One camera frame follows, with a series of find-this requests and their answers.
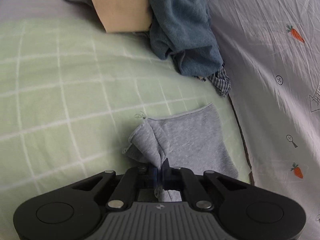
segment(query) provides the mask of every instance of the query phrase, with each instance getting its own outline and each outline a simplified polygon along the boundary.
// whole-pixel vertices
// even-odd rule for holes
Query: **gray gripper base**
[[[134,202],[126,211],[110,213],[86,240],[236,240],[207,212],[187,202]]]

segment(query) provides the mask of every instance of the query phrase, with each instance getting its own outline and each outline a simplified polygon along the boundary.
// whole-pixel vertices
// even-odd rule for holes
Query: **dark blue cloth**
[[[209,76],[222,64],[219,47],[210,28],[207,0],[149,0],[154,16],[150,28],[153,52],[172,55],[181,74]]]

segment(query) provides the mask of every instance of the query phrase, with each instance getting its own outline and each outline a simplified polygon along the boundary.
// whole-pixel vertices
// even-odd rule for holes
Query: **carrot print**
[[[304,39],[301,37],[301,35],[292,27],[292,25],[287,24],[287,33],[291,33],[291,35],[296,38],[298,41],[301,41],[304,43]]]
[[[303,175],[301,169],[298,167],[298,164],[293,163],[292,166],[293,168],[291,168],[291,171],[293,171],[293,174],[295,174],[300,179],[303,179]]]

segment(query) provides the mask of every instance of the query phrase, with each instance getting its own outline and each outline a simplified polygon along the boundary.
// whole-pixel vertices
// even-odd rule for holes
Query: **circular pad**
[[[257,202],[247,207],[247,215],[256,222],[271,224],[282,218],[283,210],[273,203]]]
[[[47,224],[59,224],[72,217],[72,206],[62,202],[48,203],[40,207],[36,213],[38,219]]]

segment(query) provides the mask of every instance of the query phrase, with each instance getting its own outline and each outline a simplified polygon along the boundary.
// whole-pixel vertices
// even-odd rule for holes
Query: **light green sheet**
[[[148,40],[79,20],[0,24],[0,239],[18,239],[14,210],[37,194],[132,162],[121,154],[139,115],[212,102],[239,171],[250,172],[231,106],[209,82],[183,77]]]

